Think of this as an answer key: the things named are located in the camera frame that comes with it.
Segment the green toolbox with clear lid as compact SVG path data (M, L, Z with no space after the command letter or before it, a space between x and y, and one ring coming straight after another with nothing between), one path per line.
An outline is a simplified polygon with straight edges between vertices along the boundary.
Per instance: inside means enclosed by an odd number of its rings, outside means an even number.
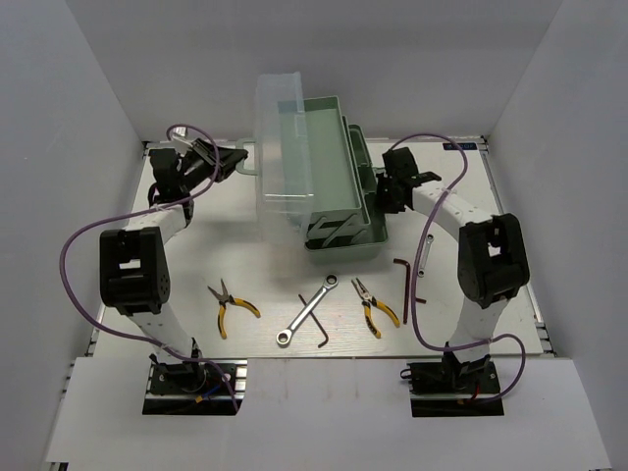
M380 171L337 97L305 97L299 73L262 75L253 136L236 147L252 152L252 164L236 170L255 179L266 241L302 247L318 264L367 261L382 252L389 234L375 205Z

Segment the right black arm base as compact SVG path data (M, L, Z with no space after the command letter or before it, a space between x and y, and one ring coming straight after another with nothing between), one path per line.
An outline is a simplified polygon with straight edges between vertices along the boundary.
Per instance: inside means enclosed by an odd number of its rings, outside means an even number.
M440 362L413 362L399 377L409 386L413 418L498 417L504 415L497 368L490 361L484 373L453 382Z

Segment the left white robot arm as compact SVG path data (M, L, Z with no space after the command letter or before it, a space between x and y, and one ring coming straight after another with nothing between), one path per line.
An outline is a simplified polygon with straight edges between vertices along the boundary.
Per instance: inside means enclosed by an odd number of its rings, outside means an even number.
M207 367L194 338L169 305L171 277L166 243L186 229L194 213L192 193L228 178L248 157L242 148L215 147L198 138L186 152L174 146L148 151L154 182L148 191L150 214L99 238L99 282L104 304L131 319L150 339L157 361L176 364L174 380L185 391L201 389Z

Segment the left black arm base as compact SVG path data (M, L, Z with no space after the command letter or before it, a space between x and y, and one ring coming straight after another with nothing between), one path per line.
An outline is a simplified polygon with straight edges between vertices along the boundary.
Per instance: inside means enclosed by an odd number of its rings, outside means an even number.
M207 363L160 363L151 366L141 413L144 416L236 416L245 391L245 360Z

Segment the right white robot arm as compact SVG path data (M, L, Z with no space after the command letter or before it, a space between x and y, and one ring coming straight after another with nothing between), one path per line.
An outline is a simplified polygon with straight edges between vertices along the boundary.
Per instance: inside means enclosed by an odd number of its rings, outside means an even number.
M445 346L434 348L449 361L445 383L463 392L475 384L489 361L497 321L510 299L528 284L530 270L519 220L476 207L442 185L432 172L421 173L407 147L383 154L385 172L378 177L378 203L389 214L406 209L427 221L419 238L409 285L416 288L427 235L436 224L457 242L457 281L464 295L456 328Z

